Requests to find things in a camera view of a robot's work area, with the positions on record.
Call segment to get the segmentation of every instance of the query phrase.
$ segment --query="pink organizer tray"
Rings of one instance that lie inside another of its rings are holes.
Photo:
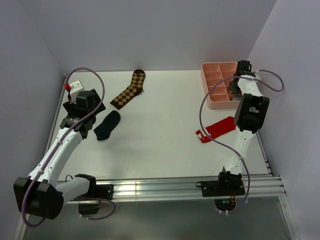
[[[237,63],[233,61],[202,63],[201,79],[204,93],[207,94],[221,80],[233,76],[236,69]],[[229,83],[232,80],[229,79],[219,84],[206,98],[210,109],[236,109],[238,107],[240,101],[232,101],[235,95],[230,93]]]

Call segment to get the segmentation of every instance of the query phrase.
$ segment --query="checkered sock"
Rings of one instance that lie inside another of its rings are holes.
[[[146,74],[143,70],[138,69],[133,72],[131,84],[120,93],[110,104],[120,110],[135,96],[139,95],[144,89],[143,84],[146,79]]]

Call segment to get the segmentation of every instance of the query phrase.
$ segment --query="cable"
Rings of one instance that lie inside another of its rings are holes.
[[[102,86],[102,96],[101,96],[101,100],[99,102],[99,104],[95,107],[95,109],[93,109],[90,113],[88,113],[86,116],[84,116],[83,118],[81,118],[79,121],[77,121],[75,124],[73,124],[60,138],[60,140],[57,142],[57,144],[55,145],[54,149],[52,150],[52,152],[50,153],[50,155],[48,156],[48,158],[46,159],[46,161],[44,162],[43,166],[41,168],[38,169],[38,173],[37,175],[34,177],[34,179],[32,180],[32,182],[30,183],[29,187],[27,188],[27,190],[25,191],[23,200],[22,200],[22,209],[21,209],[21,213],[22,213],[22,220],[25,223],[25,225],[27,225],[30,228],[35,228],[38,227],[40,224],[42,224],[45,220],[45,218],[41,219],[40,222],[38,222],[37,224],[32,224],[30,222],[28,222],[27,217],[26,217],[26,205],[27,205],[27,199],[28,199],[28,195],[32,189],[32,187],[34,186],[34,184],[36,183],[36,181],[39,179],[39,177],[41,176],[41,174],[43,173],[43,169],[46,169],[47,165],[49,164],[49,162],[51,161],[52,157],[55,155],[55,153],[57,152],[57,150],[59,149],[59,147],[61,146],[61,143],[65,140],[66,136],[80,123],[82,123],[84,120],[86,120],[87,118],[89,118],[92,114],[94,114],[101,106],[101,104],[103,103],[103,100],[105,98],[105,85],[104,82],[102,80],[102,78],[98,75],[98,73],[96,73],[95,71],[91,70],[90,68],[87,67],[78,67],[74,70],[72,70],[70,72],[70,74],[68,75],[68,77],[65,79],[65,84],[68,83],[71,75],[73,73],[75,73],[76,71],[79,70],[86,70],[89,71],[91,73],[93,73],[94,75],[96,75],[96,77],[100,80],[101,82],[101,86]]]
[[[218,82],[216,85],[214,85],[214,86],[208,91],[208,93],[204,96],[204,98],[203,98],[203,100],[202,100],[202,103],[201,103],[201,105],[200,105],[200,110],[199,110],[199,122],[200,122],[200,126],[201,126],[201,129],[202,129],[202,131],[204,132],[204,134],[205,134],[211,141],[215,142],[216,144],[220,144],[221,146],[223,146],[223,147],[225,147],[225,148],[227,148],[227,149],[230,149],[230,150],[233,151],[236,155],[238,155],[239,158],[240,158],[240,160],[241,160],[242,163],[243,163],[243,167],[244,167],[244,169],[245,169],[245,171],[246,171],[246,174],[247,174],[248,186],[247,186],[247,189],[246,189],[246,193],[245,193],[245,196],[244,196],[244,200],[243,200],[243,202],[242,202],[239,206],[236,206],[233,210],[229,211],[229,213],[232,213],[232,212],[236,211],[237,209],[240,209],[240,208],[246,203],[246,201],[247,201],[247,199],[248,199],[249,190],[250,190],[250,174],[249,174],[249,170],[248,170],[248,168],[247,168],[247,165],[246,165],[246,163],[245,163],[245,160],[243,159],[243,157],[240,155],[240,153],[239,153],[237,150],[235,150],[235,149],[232,148],[231,146],[228,146],[228,145],[226,145],[226,144],[224,144],[224,143],[222,143],[222,142],[220,142],[220,141],[218,141],[218,140],[215,140],[214,138],[212,138],[212,137],[207,133],[207,131],[206,131],[206,129],[205,129],[203,123],[202,123],[202,116],[201,116],[201,115],[202,115],[202,109],[203,109],[204,104],[205,104],[205,101],[206,101],[207,97],[210,95],[210,93],[211,93],[219,84],[222,84],[224,81],[229,80],[229,79],[235,79],[235,78],[237,78],[237,79],[245,79],[245,80],[250,80],[250,81],[255,80],[255,81],[258,81],[258,82],[264,84],[266,87],[268,87],[269,89],[271,89],[271,90],[273,90],[273,91],[275,91],[275,92],[281,92],[281,91],[284,90],[284,88],[285,88],[284,81],[282,80],[282,78],[281,78],[278,74],[276,74],[276,73],[274,73],[274,72],[272,72],[272,71],[268,71],[268,70],[259,70],[259,71],[261,71],[261,72],[268,72],[268,73],[274,74],[276,77],[278,77],[279,80],[280,80],[280,82],[281,82],[281,86],[282,86],[281,89],[280,89],[280,90],[274,89],[273,87],[269,86],[268,84],[266,84],[265,82],[263,82],[262,80],[257,79],[257,78],[253,78],[253,79],[252,79],[252,78],[244,77],[244,76],[229,76],[229,77],[226,77],[225,79],[221,80],[220,82]]]
[[[86,197],[86,196],[79,196],[79,198],[84,199],[84,200],[105,201],[105,202],[111,203],[113,205],[112,211],[109,214],[107,214],[105,216],[102,216],[102,217],[88,217],[88,216],[82,215],[82,217],[87,219],[87,220],[102,220],[102,219],[106,219],[106,218],[110,217],[116,210],[116,204],[113,201],[109,200],[109,199]]]
[[[73,176],[71,176],[70,174],[67,174],[66,176],[65,176],[65,181],[67,182],[67,177],[70,177],[71,178],[71,180],[73,180],[74,179],[74,177]]]
[[[254,80],[258,80],[258,82],[260,82],[260,83],[262,83],[263,85],[267,86],[269,89],[271,89],[271,90],[273,90],[273,91],[275,91],[275,92],[278,92],[278,93],[279,93],[279,92],[282,92],[282,91],[285,89],[284,81],[283,81],[282,78],[281,78],[278,74],[276,74],[275,72],[269,71],[269,70],[263,70],[263,69],[258,69],[258,70],[255,70],[254,72],[255,72],[255,73],[257,73],[257,72],[270,73],[270,74],[275,75],[275,76],[280,80],[280,82],[281,82],[281,89],[280,89],[280,90],[277,90],[277,89],[274,89],[273,87],[269,86],[268,84],[266,84],[265,82],[263,82],[263,81],[261,81],[261,80],[259,80],[259,79],[254,79]]]

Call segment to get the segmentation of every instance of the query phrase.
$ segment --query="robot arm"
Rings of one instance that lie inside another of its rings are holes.
[[[26,191],[38,173],[41,173],[41,175],[27,196],[27,204],[25,206],[27,214],[54,219],[59,215],[65,203],[80,195],[90,196],[96,189],[96,178],[85,174],[78,174],[73,180],[57,186],[58,178],[70,155],[81,141],[87,137],[89,130],[92,129],[93,124],[96,122],[96,114],[106,109],[102,104],[94,114],[70,131],[61,142],[61,137],[69,128],[78,120],[87,116],[101,101],[94,89],[85,91],[80,81],[70,85],[68,98],[69,101],[63,104],[68,114],[62,120],[61,129],[58,131],[51,147],[27,178],[18,177],[13,185],[20,212],[22,211],[22,203]],[[42,168],[57,144],[60,144],[59,148],[46,167]]]
[[[235,78],[229,83],[229,88],[234,95],[242,94],[234,116],[236,136],[232,148],[244,158],[250,141],[264,123],[269,106],[269,98],[264,97],[259,91],[254,79],[260,77],[251,72],[249,61],[239,61],[234,76],[248,78]],[[224,164],[217,181],[200,182],[202,196],[226,197],[226,199],[222,200],[215,199],[216,206],[222,211],[234,209],[236,206],[234,196],[246,194],[242,173],[243,162],[237,154],[233,154]]]
[[[243,75],[243,77],[252,79],[252,80],[247,80],[247,79],[243,79],[240,78],[237,82],[237,85],[239,87],[239,89],[241,90],[244,98],[251,98],[255,97],[255,98],[261,98],[263,97],[263,95],[261,94],[261,92],[258,89],[257,83],[256,81],[253,80],[253,78],[256,78],[257,76],[252,76],[252,75]],[[263,103],[264,105],[267,103],[267,105],[269,104],[269,99],[268,98],[264,98],[265,102]],[[238,116],[240,114],[240,112],[242,111],[242,116],[243,116],[243,112],[244,112],[244,108],[246,108],[246,114],[250,114],[249,113],[249,109],[248,109],[248,105],[247,106],[243,106],[242,102],[239,105],[241,106],[240,108],[238,108],[237,113],[235,114],[236,116]],[[235,134],[235,139],[233,142],[233,148],[242,156],[242,157],[246,157],[246,153],[250,144],[250,141],[252,140],[252,138],[256,135],[256,131],[258,130],[256,127],[253,128],[253,126],[248,126],[248,125],[259,125],[262,126],[262,123],[264,121],[264,117],[263,119],[259,118],[260,121],[255,121],[254,122],[248,122],[248,123],[242,123],[242,119],[239,119],[239,117],[236,119],[236,134]],[[240,160],[239,156],[234,154],[230,160],[228,162],[225,163],[224,165],[224,169],[226,170],[226,172],[230,172],[234,175],[238,175],[238,174],[242,174],[243,172],[243,162]]]

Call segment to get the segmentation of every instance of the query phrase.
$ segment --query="red cloth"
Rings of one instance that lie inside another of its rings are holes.
[[[226,134],[228,132],[231,132],[236,129],[236,125],[234,123],[235,118],[233,116],[228,116],[227,118],[218,121],[211,126],[205,127],[205,130],[209,135],[216,139],[217,137]],[[201,140],[203,144],[210,142],[211,140],[203,133],[202,130],[198,130],[195,132],[195,134],[198,136],[198,138]]]

